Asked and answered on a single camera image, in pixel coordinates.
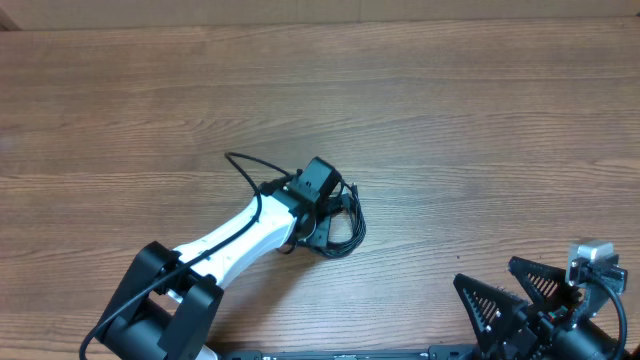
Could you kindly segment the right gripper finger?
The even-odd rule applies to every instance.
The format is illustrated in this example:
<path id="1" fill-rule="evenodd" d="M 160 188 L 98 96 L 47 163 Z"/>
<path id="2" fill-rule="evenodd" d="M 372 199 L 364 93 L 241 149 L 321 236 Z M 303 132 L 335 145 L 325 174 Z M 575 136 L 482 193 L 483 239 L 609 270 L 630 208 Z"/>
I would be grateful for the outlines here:
<path id="1" fill-rule="evenodd" d="M 453 285 L 471 321 L 481 355 L 503 355 L 526 320 L 526 301 L 462 273 Z"/>
<path id="2" fill-rule="evenodd" d="M 508 270 L 534 304 L 575 303 L 575 287 L 565 282 L 564 269 L 514 256 Z"/>

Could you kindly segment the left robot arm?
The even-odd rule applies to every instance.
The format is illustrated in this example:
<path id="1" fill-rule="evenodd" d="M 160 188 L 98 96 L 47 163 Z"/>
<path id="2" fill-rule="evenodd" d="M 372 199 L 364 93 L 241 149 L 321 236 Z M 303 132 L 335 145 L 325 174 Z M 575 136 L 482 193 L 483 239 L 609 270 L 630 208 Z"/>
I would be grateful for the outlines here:
<path id="1" fill-rule="evenodd" d="M 98 340 L 121 359 L 214 359 L 206 346 L 225 288 L 262 255 L 284 245 L 326 245 L 321 228 L 346 184 L 319 157 L 293 174 L 252 187 L 249 205 L 213 232 L 169 249 L 141 249 L 96 326 Z"/>

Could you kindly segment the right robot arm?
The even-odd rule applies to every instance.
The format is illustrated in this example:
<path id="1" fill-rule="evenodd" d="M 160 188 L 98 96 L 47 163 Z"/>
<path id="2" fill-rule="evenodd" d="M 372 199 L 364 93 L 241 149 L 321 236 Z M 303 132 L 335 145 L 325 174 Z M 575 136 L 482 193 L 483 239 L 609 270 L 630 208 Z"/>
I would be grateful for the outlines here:
<path id="1" fill-rule="evenodd" d="M 577 258 L 567 269 L 513 257 L 527 300 L 458 274 L 453 285 L 476 336 L 473 359 L 629 359 L 619 257 Z"/>

